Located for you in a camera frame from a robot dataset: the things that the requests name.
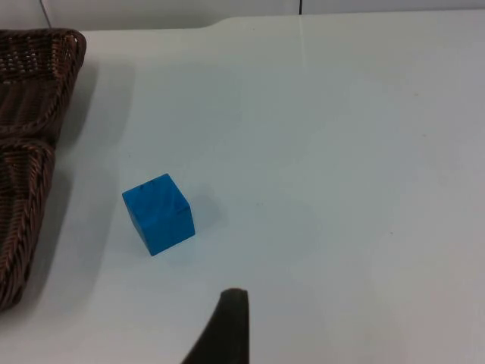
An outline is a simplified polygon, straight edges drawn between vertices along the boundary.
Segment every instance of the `wall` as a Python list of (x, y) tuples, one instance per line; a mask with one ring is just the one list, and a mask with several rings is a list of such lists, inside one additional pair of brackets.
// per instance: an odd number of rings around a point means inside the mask
[(485, 8), (485, 0), (303, 0), (303, 14)]
[(43, 0), (53, 27), (205, 27), (226, 17), (298, 14), (299, 0)]
[(0, 0), (0, 29), (47, 27), (38, 0)]

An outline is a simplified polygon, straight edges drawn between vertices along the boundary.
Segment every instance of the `black curved object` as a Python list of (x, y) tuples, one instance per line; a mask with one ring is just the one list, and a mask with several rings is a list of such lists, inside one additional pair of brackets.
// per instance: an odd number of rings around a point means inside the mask
[(221, 298), (202, 335), (182, 364), (249, 364), (249, 298), (231, 288)]

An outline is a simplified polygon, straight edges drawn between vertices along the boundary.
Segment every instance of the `blue cube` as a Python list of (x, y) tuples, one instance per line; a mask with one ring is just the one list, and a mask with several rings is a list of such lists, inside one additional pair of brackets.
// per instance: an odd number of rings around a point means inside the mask
[(190, 205), (168, 174), (123, 192), (123, 200), (152, 256), (196, 233)]

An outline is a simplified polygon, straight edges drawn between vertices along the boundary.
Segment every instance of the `wicker basket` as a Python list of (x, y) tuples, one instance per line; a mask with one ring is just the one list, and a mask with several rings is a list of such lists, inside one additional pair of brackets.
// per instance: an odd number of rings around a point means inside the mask
[(51, 186), (54, 152), (37, 140), (0, 140), (0, 311), (18, 303)]
[(85, 52), (75, 30), (0, 30), (0, 138), (55, 146)]

